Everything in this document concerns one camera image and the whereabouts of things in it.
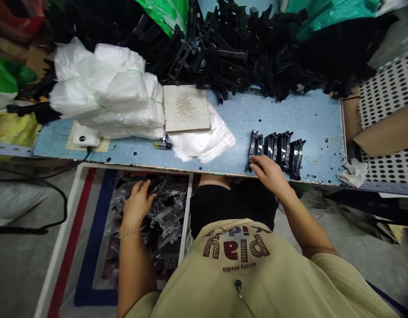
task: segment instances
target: bracelet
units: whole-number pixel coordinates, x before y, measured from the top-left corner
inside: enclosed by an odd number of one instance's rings
[[[120,235],[120,236],[118,237],[118,239],[121,239],[123,236],[129,235],[129,234],[132,234],[132,233],[134,233],[134,232],[141,231],[141,230],[142,230],[142,228],[140,227],[140,228],[138,228],[138,229],[136,229],[136,230],[133,230],[133,231],[124,233],[123,235]]]

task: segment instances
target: table surface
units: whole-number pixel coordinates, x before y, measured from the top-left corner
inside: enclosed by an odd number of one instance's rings
[[[213,92],[207,99],[226,122],[236,144],[208,164],[193,159],[182,162],[172,151],[155,149],[152,140],[127,138],[111,140],[107,152],[92,152],[88,161],[135,165],[191,172],[253,176],[245,172],[251,131],[264,136],[270,133],[294,132],[291,141],[307,140],[303,147],[301,182],[342,185],[336,177],[345,159],[341,105],[322,90],[290,95],[280,103],[264,98],[258,89],[229,95],[223,105],[216,103]],[[85,151],[68,150],[68,136],[73,121],[58,120],[45,125],[33,150],[34,156],[83,159]]]

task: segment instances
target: t-shirt print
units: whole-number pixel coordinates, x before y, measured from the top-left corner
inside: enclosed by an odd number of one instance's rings
[[[256,258],[270,256],[262,233],[273,234],[261,227],[250,226],[249,223],[229,230],[218,227],[202,236],[202,239],[208,237],[202,256],[231,260],[231,266],[223,267],[226,273],[255,268],[258,261],[249,261],[250,255]],[[227,260],[224,260],[223,265],[228,264]]]

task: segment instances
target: blue stripe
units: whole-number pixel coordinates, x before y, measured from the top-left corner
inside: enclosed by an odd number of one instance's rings
[[[96,205],[95,217],[90,229],[89,240],[84,253],[79,280],[74,295],[74,305],[83,306],[117,306],[118,293],[115,289],[96,290],[92,288],[96,263],[102,243],[105,223],[114,191],[113,180],[117,170],[107,169],[103,176],[101,191]]]
[[[408,310],[399,304],[397,301],[389,297],[387,294],[385,294],[382,290],[380,290],[378,287],[370,283],[369,281],[366,280],[366,282],[369,284],[369,286],[377,292],[379,296],[381,296],[383,299],[385,299],[387,302],[389,302],[393,307],[395,307],[400,313],[402,313],[405,317],[408,317]]]

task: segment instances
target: yellow plastic bag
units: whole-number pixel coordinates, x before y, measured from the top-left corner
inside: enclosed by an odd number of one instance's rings
[[[0,112],[0,143],[23,147],[33,147],[42,125],[34,114],[18,117],[17,114]],[[10,156],[0,155],[0,161],[8,161]]]

